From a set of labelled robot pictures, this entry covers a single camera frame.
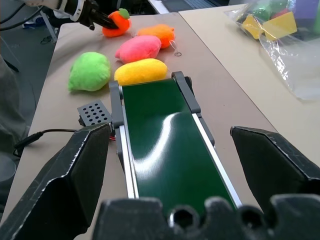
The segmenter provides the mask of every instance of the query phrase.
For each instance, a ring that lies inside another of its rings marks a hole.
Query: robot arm
[[[87,26],[90,30],[99,24],[108,29],[118,29],[114,21],[108,15],[100,11],[99,4],[95,0],[23,0],[31,7],[45,6],[49,9],[67,13],[70,19]]]

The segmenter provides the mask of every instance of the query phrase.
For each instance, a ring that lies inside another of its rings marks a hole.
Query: green conveyor belt
[[[174,80],[122,87],[139,197],[155,197],[168,213],[221,196],[233,206]]]

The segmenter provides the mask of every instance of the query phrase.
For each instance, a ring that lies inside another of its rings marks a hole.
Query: table
[[[162,49],[157,58],[167,64],[168,76],[171,72],[182,71],[185,76],[192,78],[195,97],[201,107],[202,116],[215,138],[216,150],[226,173],[242,203],[257,206],[230,137],[230,127],[248,126],[269,131],[275,129],[178,13],[133,16],[131,19],[131,32],[111,39],[105,38],[98,26],[95,31],[90,31],[78,23],[61,27],[29,134],[52,128],[80,128],[77,107],[96,99],[101,99],[107,109],[111,110],[107,86],[97,92],[68,92],[67,82],[73,62],[82,53],[99,52],[108,56],[114,72],[121,66],[114,55],[123,42],[131,38],[141,27],[167,24],[175,28],[175,41],[182,56],[175,56],[174,50],[167,48]],[[70,136],[70,133],[65,132],[47,133],[24,149],[2,222],[46,161],[66,144]],[[99,202],[103,199],[126,196],[125,176],[116,156],[116,145],[112,142],[108,150]],[[95,220],[88,232],[76,239],[90,239],[94,223]]]
[[[224,13],[242,6],[180,14],[274,128],[320,166],[320,101],[301,101],[291,94],[260,43],[249,39]]]

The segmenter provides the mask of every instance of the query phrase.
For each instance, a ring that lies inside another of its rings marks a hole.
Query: plastic bag
[[[320,0],[258,0],[226,14],[260,41],[298,98],[320,99]]]

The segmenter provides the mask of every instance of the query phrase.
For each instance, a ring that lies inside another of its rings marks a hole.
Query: plush toy
[[[118,37],[123,35],[131,26],[129,12],[124,8],[119,8],[118,11],[111,13],[108,18],[110,18],[118,29],[109,29],[106,27],[102,28],[102,33],[108,38]]]
[[[161,40],[161,48],[164,49],[169,47],[170,41],[175,39],[175,29],[165,24],[158,24],[140,29],[137,35],[152,35],[158,37]]]
[[[167,66],[154,58],[127,63],[114,73],[120,86],[141,84],[166,78]]]
[[[110,62],[97,52],[86,52],[79,56],[70,70],[68,89],[97,91],[109,82]]]
[[[124,64],[142,59],[154,59],[161,48],[161,41],[156,36],[136,36],[126,41],[116,51],[115,57]]]

